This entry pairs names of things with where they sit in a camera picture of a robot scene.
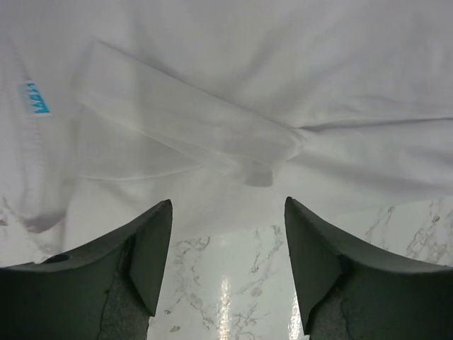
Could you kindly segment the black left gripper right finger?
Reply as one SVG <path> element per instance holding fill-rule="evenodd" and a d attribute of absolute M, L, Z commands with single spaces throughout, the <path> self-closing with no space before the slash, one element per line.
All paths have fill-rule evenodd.
<path fill-rule="evenodd" d="M 285 231 L 302 329 L 310 339 L 451 339 L 452 269 L 399 256 L 293 198 Z"/>

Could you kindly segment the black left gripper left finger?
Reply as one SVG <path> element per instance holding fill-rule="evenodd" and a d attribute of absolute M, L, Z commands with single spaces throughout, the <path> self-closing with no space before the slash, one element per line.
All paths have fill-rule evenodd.
<path fill-rule="evenodd" d="M 145 339 L 171 238 L 164 200 L 43 263 L 1 270 L 2 339 Z"/>

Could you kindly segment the white t shirt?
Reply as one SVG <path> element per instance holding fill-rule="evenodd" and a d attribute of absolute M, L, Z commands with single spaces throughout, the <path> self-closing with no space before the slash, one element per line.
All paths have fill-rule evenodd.
<path fill-rule="evenodd" d="M 1 197 L 37 262 L 452 194 L 451 1 L 2 1 Z"/>

